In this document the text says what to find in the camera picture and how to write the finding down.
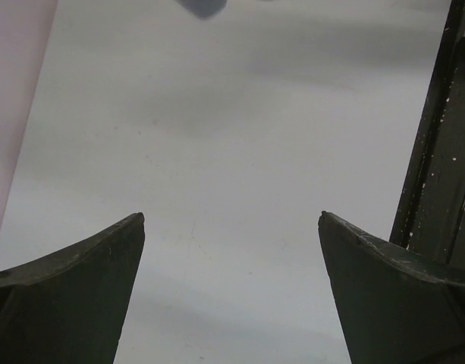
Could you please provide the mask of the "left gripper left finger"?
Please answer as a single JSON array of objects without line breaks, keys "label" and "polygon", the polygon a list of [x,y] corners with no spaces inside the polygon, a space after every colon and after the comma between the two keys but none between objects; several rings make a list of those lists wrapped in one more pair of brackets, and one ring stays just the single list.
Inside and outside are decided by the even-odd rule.
[{"label": "left gripper left finger", "polygon": [[0,271],[0,363],[112,363],[145,242],[135,213]]}]

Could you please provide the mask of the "grey mug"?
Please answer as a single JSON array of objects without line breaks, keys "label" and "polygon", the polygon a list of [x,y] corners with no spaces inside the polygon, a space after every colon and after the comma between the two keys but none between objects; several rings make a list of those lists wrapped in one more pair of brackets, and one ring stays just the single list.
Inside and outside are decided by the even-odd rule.
[{"label": "grey mug", "polygon": [[176,2],[194,17],[206,20],[219,14],[227,0],[176,0]]}]

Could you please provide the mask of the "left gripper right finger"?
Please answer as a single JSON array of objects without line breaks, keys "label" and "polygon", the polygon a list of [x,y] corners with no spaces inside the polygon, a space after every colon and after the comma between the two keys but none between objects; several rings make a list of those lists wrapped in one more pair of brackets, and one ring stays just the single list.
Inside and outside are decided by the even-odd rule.
[{"label": "left gripper right finger", "polygon": [[330,212],[319,240],[353,363],[465,363],[465,270]]}]

